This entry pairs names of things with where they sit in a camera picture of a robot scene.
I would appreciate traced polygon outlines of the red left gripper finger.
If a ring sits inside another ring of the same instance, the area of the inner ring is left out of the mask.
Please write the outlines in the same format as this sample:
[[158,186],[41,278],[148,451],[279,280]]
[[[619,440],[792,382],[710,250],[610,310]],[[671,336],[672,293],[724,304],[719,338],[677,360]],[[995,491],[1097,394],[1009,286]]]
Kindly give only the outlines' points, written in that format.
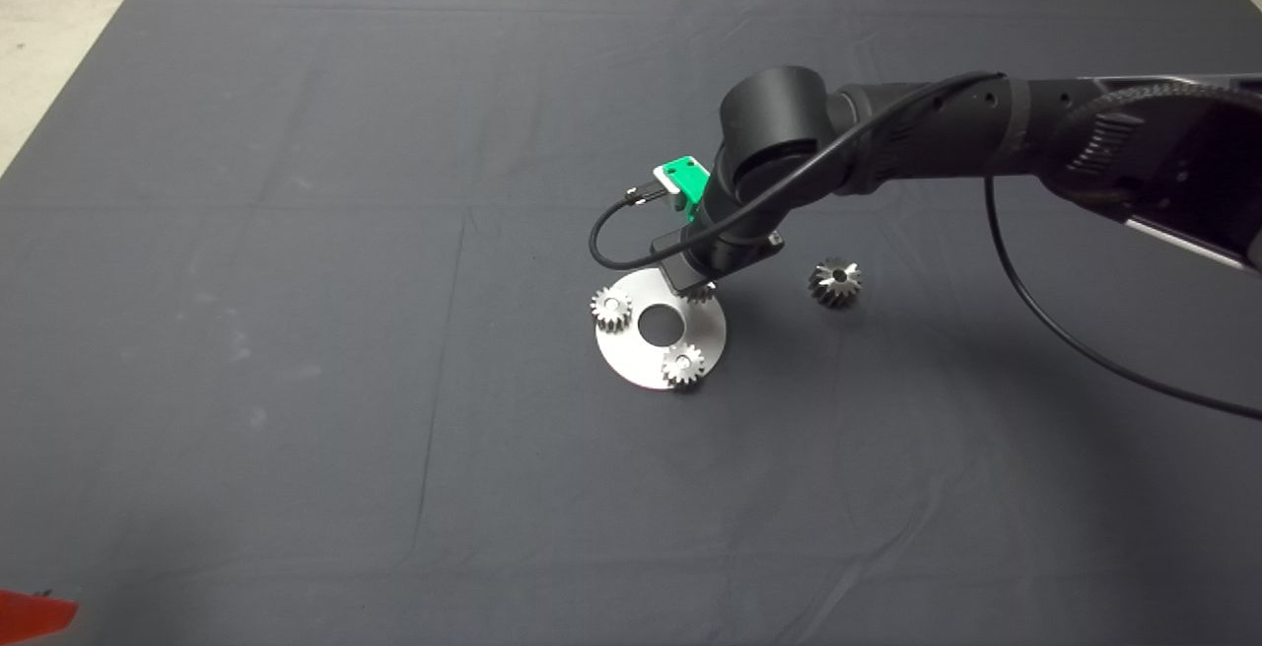
[[49,593],[1,590],[1,645],[59,633],[68,628],[80,606]]

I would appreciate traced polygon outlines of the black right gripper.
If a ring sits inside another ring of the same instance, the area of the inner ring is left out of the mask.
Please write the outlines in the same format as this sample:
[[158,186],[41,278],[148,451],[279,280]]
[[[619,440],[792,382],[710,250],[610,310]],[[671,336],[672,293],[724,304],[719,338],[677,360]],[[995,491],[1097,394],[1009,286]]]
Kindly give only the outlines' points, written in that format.
[[705,244],[692,242],[702,233],[702,225],[685,225],[670,233],[654,238],[650,252],[665,251],[668,247],[688,244],[688,249],[659,260],[658,269],[666,278],[666,285],[675,294],[700,294],[703,288],[718,279],[740,273],[756,262],[780,254],[784,238],[776,231],[757,238],[712,238]]

